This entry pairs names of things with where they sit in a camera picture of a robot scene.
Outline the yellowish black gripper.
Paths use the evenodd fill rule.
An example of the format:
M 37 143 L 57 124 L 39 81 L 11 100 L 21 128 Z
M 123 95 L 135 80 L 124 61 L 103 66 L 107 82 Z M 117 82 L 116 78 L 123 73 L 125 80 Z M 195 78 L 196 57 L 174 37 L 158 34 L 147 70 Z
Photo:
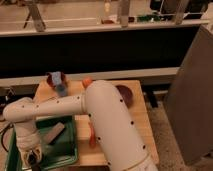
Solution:
M 40 147 L 22 152 L 21 159 L 23 171 L 41 171 L 42 151 Z

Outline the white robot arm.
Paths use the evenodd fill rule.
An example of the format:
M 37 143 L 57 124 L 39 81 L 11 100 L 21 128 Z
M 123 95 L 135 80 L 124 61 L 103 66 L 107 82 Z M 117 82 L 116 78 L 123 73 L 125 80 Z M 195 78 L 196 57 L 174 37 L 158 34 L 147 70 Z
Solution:
M 87 114 L 111 171 L 158 171 L 118 89 L 97 80 L 84 92 L 36 103 L 25 97 L 8 104 L 4 118 L 14 125 L 21 159 L 42 159 L 41 139 L 35 119 L 41 116 Z

